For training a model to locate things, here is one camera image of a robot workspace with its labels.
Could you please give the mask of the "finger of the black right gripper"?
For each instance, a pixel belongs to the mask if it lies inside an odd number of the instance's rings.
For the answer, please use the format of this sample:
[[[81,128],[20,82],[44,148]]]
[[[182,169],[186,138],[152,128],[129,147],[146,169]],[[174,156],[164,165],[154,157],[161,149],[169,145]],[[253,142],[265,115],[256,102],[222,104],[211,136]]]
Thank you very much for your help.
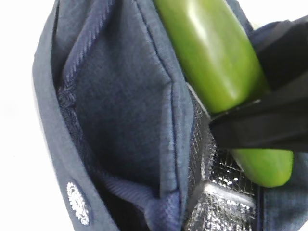
[[[255,51],[272,89],[308,71],[308,17],[269,23],[255,30]]]
[[[308,150],[308,82],[296,80],[261,101],[214,119],[219,147]]]

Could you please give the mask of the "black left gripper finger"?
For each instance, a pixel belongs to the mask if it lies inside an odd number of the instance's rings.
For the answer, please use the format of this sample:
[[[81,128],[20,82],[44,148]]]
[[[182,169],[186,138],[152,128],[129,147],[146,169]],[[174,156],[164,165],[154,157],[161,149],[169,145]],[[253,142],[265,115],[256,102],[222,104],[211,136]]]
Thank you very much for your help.
[[[187,204],[185,231],[254,231],[255,200],[252,196],[210,181],[200,182]]]

